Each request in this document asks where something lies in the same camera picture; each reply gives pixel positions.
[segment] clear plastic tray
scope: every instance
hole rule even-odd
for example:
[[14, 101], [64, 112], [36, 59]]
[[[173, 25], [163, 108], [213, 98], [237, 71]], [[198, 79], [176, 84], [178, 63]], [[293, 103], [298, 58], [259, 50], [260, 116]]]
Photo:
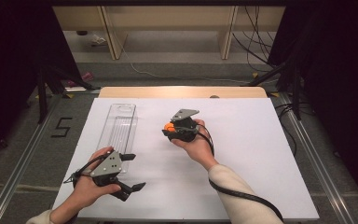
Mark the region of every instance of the clear plastic tray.
[[[121, 154], [132, 153], [137, 122], [136, 105], [111, 105], [97, 150], [112, 146]], [[129, 161], [122, 163], [121, 173], [127, 173], [129, 163]]]

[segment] person's left hand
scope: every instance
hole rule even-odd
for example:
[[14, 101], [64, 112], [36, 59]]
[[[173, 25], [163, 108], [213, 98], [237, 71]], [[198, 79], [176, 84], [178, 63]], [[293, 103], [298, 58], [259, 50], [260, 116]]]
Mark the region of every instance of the person's left hand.
[[[112, 147], [104, 147], [92, 154], [89, 161], [112, 150]], [[92, 163], [88, 169], [93, 170], [100, 163], [101, 161], [96, 161]], [[77, 180], [72, 194], [65, 200], [65, 202], [51, 212], [50, 221], [56, 224], [65, 223], [75, 216], [81, 209], [95, 203], [95, 201], [97, 201], [97, 199], [101, 196], [111, 194], [119, 190], [121, 190], [121, 187], [117, 184], [98, 187], [91, 177], [82, 175]]]

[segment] human arm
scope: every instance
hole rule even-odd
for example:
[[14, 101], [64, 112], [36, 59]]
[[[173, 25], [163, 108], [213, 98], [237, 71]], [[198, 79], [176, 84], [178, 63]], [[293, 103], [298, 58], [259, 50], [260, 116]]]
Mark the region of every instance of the human arm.
[[[204, 129], [204, 121], [200, 119], [195, 119], [195, 121], [200, 124], [200, 132], [210, 137]], [[196, 138], [189, 143], [178, 139], [173, 139], [172, 143], [178, 147], [182, 147], [192, 160], [200, 163], [208, 171], [209, 179], [217, 186], [255, 195], [246, 181], [228, 167], [219, 164], [204, 138], [197, 135]], [[225, 206], [231, 223], [282, 223], [274, 211], [262, 203], [230, 196], [219, 191], [218, 195], [222, 204]]]
[[[94, 158], [102, 156], [112, 150], [112, 147], [104, 147], [92, 154], [89, 160], [91, 161]], [[95, 169], [98, 164], [99, 163], [97, 161], [92, 163], [89, 166], [89, 169]], [[37, 217], [31, 218], [27, 221], [26, 224], [66, 223], [68, 220], [74, 217], [81, 209], [92, 205], [101, 196], [105, 194], [114, 193], [119, 190], [120, 186], [116, 184], [98, 187], [97, 185], [95, 185], [91, 177], [82, 175], [78, 179], [74, 191], [60, 206], [58, 206], [52, 211], [48, 210]]]

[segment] person's right arm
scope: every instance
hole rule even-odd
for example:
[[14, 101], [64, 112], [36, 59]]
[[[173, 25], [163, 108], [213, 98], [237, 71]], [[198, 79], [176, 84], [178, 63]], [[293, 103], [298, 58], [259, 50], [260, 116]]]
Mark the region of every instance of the person's right arm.
[[[205, 127], [203, 120], [195, 119], [195, 121]], [[200, 132], [209, 137], [209, 134], [202, 126], [200, 127]], [[240, 176], [228, 167], [219, 164], [214, 158], [209, 144], [202, 137], [197, 135], [189, 143], [173, 139], [172, 143], [183, 148], [192, 160], [201, 164], [208, 171], [209, 179], [217, 186], [255, 195], [251, 187]], [[231, 223], [282, 223], [274, 211], [262, 203], [230, 196], [221, 192], [218, 192], [218, 195], [225, 206]]]

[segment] hand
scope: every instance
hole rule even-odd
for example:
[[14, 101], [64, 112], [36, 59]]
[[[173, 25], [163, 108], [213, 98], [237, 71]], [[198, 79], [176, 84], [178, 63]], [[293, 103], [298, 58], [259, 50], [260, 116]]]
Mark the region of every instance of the hand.
[[[204, 129], [205, 122], [201, 119], [194, 119], [194, 121], [200, 124], [199, 132], [210, 138], [209, 134]], [[173, 139], [171, 142], [176, 146], [183, 148], [193, 161], [200, 163], [206, 170], [209, 170], [211, 167], [218, 164], [212, 154], [211, 147], [208, 142], [198, 134], [191, 142], [184, 142], [179, 139]]]
[[[91, 161], [92, 159], [104, 155], [112, 150], [112, 147], [104, 147], [92, 154], [89, 160]], [[96, 161], [92, 163], [88, 169], [95, 169], [99, 163], [101, 162]], [[95, 185], [91, 177], [82, 175], [77, 180], [72, 194], [65, 200], [65, 202], [51, 212], [50, 221], [55, 224], [65, 223], [71, 219], [71, 217], [75, 216], [81, 209], [95, 203], [95, 201], [97, 201], [97, 199], [101, 196], [111, 194], [119, 190], [121, 190], [121, 188], [116, 184], [98, 187]]]

